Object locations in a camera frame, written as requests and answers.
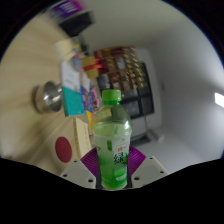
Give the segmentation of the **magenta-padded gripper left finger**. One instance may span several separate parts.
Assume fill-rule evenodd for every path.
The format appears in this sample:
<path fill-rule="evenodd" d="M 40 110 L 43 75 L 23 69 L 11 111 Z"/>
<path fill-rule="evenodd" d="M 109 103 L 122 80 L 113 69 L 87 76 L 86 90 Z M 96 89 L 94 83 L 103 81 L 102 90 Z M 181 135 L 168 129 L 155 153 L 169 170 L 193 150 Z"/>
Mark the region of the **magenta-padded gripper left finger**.
<path fill-rule="evenodd" d="M 60 177 L 80 187 L 99 189 L 100 168 L 97 150 L 93 148 L 81 159 L 73 160 L 61 173 Z"/>

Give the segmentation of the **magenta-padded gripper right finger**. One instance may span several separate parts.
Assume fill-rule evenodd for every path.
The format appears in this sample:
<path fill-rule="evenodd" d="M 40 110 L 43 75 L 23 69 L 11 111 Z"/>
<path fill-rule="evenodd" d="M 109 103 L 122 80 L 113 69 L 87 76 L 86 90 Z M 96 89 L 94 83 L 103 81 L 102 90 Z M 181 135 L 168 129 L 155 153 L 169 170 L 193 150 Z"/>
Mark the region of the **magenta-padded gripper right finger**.
<path fill-rule="evenodd" d="M 128 188 L 141 188 L 168 175 L 166 169 L 154 157 L 147 157 L 131 146 L 128 157 Z"/>

